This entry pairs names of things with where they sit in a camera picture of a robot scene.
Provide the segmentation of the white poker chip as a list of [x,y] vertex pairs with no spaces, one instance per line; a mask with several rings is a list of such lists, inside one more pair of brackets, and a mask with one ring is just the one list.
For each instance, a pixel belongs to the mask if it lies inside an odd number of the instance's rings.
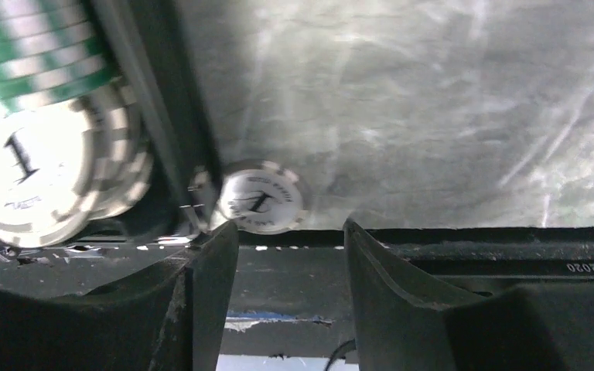
[[76,235],[108,162],[104,130],[120,114],[87,98],[0,112],[0,241],[47,247]]
[[241,230],[275,235],[302,224],[310,213],[311,198],[297,172],[277,162],[248,159],[225,167],[218,211]]

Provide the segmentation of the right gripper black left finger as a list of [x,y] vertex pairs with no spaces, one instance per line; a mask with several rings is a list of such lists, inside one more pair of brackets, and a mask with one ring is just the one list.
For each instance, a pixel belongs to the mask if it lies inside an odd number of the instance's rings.
[[84,295],[0,291],[0,370],[214,370],[239,253],[225,223]]

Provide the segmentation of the black poker chip case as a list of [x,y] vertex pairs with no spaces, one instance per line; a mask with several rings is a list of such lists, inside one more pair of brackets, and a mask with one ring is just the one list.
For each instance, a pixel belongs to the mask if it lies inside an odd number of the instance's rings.
[[223,183],[179,1],[92,1],[164,173],[178,233],[208,229]]

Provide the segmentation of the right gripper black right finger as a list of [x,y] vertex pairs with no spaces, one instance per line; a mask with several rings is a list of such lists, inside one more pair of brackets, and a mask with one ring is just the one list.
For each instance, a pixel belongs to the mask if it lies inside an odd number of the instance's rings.
[[393,254],[352,220],[344,247],[362,370],[594,370],[594,281],[478,294]]

